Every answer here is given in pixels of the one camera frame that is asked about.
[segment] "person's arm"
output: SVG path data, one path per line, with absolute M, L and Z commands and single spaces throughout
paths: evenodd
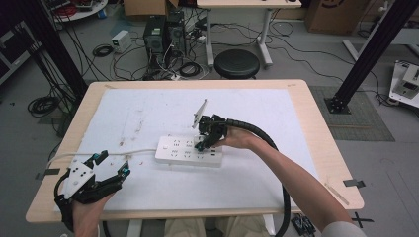
M 95 203 L 73 203 L 73 228 L 75 237 L 97 237 L 99 217 L 106 202 L 113 195 L 108 195 Z
M 227 136 L 215 146 L 220 145 L 249 149 L 258 155 L 320 232 L 336 221 L 353 223 L 343 206 L 314 177 L 253 133 L 229 127 Z

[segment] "person's right hand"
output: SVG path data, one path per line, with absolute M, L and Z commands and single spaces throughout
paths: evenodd
M 260 138 L 250 131 L 229 126 L 227 136 L 217 142 L 213 147 L 226 145 L 239 149 L 250 149 L 255 139 Z

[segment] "person's left hand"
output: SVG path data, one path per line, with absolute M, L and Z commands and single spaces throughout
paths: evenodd
M 103 197 L 91 204 L 82 204 L 78 201 L 73 202 L 73 227 L 76 237 L 98 236 L 99 217 L 102 214 L 106 202 L 113 195 Z

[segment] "sleeve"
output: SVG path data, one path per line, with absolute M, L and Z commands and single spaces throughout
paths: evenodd
M 322 237 L 367 237 L 358 226 L 345 221 L 330 223 L 321 233 Z

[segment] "table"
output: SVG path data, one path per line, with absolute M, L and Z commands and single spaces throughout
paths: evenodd
M 321 183 L 333 187 L 332 195 L 347 209 L 360 209 L 364 201 L 356 187 L 345 187 L 343 181 L 352 180 L 351 174 L 340 154 L 328 127 L 317 108 L 310 91 L 302 80 L 237 80 L 237 81 L 177 81 L 177 82 L 97 82 L 90 85 L 73 122 L 57 154 L 77 151 L 81 139 L 93 117 L 102 95 L 112 89 L 286 89 L 292 99 L 301 130 L 305 136 L 310 155 Z M 27 212 L 26 219 L 32 223 L 58 222 L 61 215 L 53 211 L 53 188 L 58 178 L 65 173 L 72 157 L 56 160 L 50 169 L 60 169 L 58 175 L 45 176 Z M 194 216 L 222 216 L 240 214 L 278 213 L 278 209 L 252 210 L 158 210 L 104 212 L 102 219 L 158 219 Z
M 207 65 L 208 67 L 213 67 L 213 52 L 212 52 L 212 44 L 211 44 L 211 34 L 210 34 L 210 11 L 214 8 L 247 8 L 247 9 L 255 9 L 255 8 L 264 8 L 266 9 L 265 17 L 264 17 L 264 26 L 262 30 L 262 34 L 257 39 L 257 44 L 260 50 L 262 51 L 264 66 L 267 68 L 268 66 L 272 66 L 273 62 L 271 59 L 271 55 L 268 52 L 268 49 L 265 45 L 266 35 L 269 30 L 269 24 L 272 16 L 273 9 L 275 8 L 298 8 L 301 7 L 301 3 L 299 1 L 290 2 L 288 0 L 244 0 L 244 1 L 222 1 L 222 0 L 198 0 L 197 4 L 200 8 L 207 9 L 207 38 L 206 38 L 206 52 L 207 52 Z

